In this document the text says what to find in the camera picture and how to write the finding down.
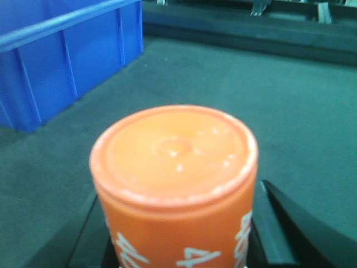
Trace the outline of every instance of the blue plastic crate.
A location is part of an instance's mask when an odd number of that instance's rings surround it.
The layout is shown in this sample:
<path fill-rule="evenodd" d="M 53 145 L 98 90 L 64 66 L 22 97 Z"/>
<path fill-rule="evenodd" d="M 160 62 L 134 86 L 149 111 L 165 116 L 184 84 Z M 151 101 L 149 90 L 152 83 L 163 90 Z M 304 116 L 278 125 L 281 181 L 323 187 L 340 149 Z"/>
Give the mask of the blue plastic crate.
<path fill-rule="evenodd" d="M 0 125 L 34 131 L 142 52 L 140 0 L 1 0 Z"/>

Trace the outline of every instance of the crate rim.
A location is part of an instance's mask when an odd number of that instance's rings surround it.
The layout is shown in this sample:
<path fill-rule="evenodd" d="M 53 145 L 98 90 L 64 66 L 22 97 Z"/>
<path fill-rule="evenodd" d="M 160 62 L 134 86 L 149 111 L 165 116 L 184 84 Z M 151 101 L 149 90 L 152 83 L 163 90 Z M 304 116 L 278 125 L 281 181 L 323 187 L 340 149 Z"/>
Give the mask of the crate rim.
<path fill-rule="evenodd" d="M 0 36 L 0 53 L 8 52 L 47 35 L 141 0 L 106 0 Z"/>

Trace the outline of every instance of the number 4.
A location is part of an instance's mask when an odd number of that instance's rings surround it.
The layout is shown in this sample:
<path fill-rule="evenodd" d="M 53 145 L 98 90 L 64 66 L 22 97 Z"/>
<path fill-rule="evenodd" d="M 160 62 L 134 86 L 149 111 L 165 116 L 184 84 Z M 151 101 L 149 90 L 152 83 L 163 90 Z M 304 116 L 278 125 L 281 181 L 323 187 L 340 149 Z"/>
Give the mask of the number 4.
<path fill-rule="evenodd" d="M 214 258 L 217 258 L 218 256 L 221 255 L 220 251 L 215 251 L 215 252 L 209 252 L 205 250 L 197 250 L 195 248 L 187 247 L 184 249 L 185 252 L 185 260 L 183 261 L 177 261 L 176 266 L 177 267 L 186 267 L 186 268 L 193 268 L 194 265 L 196 264 L 201 264 L 203 262 L 210 261 Z M 196 259 L 192 259 L 193 255 L 199 256 Z"/>

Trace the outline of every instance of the container lid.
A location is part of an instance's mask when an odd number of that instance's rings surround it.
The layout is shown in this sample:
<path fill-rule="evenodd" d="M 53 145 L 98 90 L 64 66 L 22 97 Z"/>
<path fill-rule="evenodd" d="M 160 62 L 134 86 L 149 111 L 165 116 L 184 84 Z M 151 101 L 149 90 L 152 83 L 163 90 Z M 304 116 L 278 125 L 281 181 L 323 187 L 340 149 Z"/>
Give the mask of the container lid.
<path fill-rule="evenodd" d="M 109 127 L 90 157 L 95 186 L 146 208 L 205 204 L 238 189 L 257 162 L 240 120 L 200 106 L 163 106 Z"/>

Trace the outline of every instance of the floor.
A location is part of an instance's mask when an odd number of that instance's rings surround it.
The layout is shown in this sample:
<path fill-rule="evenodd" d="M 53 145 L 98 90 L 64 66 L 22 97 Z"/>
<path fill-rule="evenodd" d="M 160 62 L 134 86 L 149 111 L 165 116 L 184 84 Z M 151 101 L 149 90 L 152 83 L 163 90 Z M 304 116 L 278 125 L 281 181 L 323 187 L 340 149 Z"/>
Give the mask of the floor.
<path fill-rule="evenodd" d="M 259 179 L 357 240 L 357 68 L 150 36 L 144 51 L 37 132 L 0 127 L 0 267 L 21 267 L 85 200 L 108 126 L 174 103 L 242 119 Z"/>

